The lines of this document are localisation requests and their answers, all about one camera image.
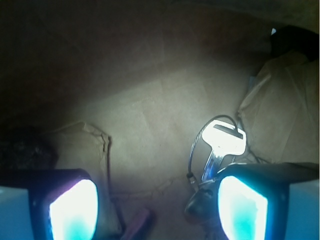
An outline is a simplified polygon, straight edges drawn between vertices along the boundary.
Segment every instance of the light housing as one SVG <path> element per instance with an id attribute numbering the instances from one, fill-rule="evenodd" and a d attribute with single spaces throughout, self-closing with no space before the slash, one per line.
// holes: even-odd
<path id="1" fill-rule="evenodd" d="M 231 164 L 219 171 L 217 177 L 219 218 L 230 240 L 281 240 L 288 236 L 290 186 L 318 180 L 319 165 Z"/>
<path id="2" fill-rule="evenodd" d="M 98 191 L 86 171 L 0 171 L 0 186 L 27 192 L 34 239 L 89 240 L 94 236 L 98 220 Z"/>

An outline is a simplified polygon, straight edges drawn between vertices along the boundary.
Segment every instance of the glowing light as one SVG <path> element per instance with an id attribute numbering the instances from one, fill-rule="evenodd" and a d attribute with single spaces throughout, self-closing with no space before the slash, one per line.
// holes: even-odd
<path id="1" fill-rule="evenodd" d="M 81 180 L 50 204 L 54 240 L 89 240 L 98 216 L 98 192 L 90 180 Z"/>
<path id="2" fill-rule="evenodd" d="M 225 177 L 218 190 L 222 228 L 230 240 L 263 240 L 268 200 L 234 176 Z"/>

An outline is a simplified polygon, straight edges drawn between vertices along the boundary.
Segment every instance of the wire cable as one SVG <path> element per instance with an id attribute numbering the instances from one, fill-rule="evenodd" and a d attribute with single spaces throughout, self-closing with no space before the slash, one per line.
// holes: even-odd
<path id="1" fill-rule="evenodd" d="M 187 175 L 186 175 L 186 177 L 187 177 L 188 179 L 190 179 L 190 178 L 192 178 L 192 177 L 196 179 L 196 177 L 194 176 L 194 174 L 193 174 L 193 172 L 192 172 L 192 158 L 193 158 L 193 155 L 194 155 L 194 150 L 195 150 L 195 148 L 196 148 L 196 145 L 197 145 L 197 143 L 198 143 L 198 141 L 199 141 L 202 133 L 204 132 L 205 128 L 206 128 L 212 121 L 214 121 L 214 120 L 216 120 L 216 119 L 220 119 L 220 118 L 227 118 L 227 119 L 231 120 L 232 124 L 234 125 L 234 131 L 238 133 L 237 124 L 236 124 L 236 122 L 233 120 L 232 117 L 230 117 L 230 116 L 228 116 L 228 115 L 222 114 L 222 115 L 218 115 L 218 116 L 215 116 L 215 117 L 211 118 L 211 119 L 201 128 L 201 130 L 199 131 L 199 133 L 197 134 L 197 136 L 195 137 L 195 139 L 194 139 L 194 141 L 193 141 L 193 143 L 192 143 L 192 145 L 191 145 L 191 150 L 190 150 L 190 155 L 189 155 L 189 162 L 188 162 L 188 173 L 187 173 Z"/>

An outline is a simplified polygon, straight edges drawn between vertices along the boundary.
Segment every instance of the cyan light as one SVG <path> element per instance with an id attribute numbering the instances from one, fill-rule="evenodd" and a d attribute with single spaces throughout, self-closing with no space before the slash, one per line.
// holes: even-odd
<path id="1" fill-rule="evenodd" d="M 89 240 L 98 218 L 98 192 L 91 180 L 81 180 L 50 204 L 54 240 Z"/>
<path id="2" fill-rule="evenodd" d="M 263 240 L 268 200 L 234 176 L 222 179 L 218 190 L 222 228 L 229 240 Z"/>

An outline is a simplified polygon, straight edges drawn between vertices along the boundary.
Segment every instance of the brown paper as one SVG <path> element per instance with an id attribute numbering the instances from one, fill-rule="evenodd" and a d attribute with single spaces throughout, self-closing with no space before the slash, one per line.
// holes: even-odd
<path id="1" fill-rule="evenodd" d="M 319 60 L 290 52 L 268 61 L 239 115 L 257 157 L 319 163 Z"/>

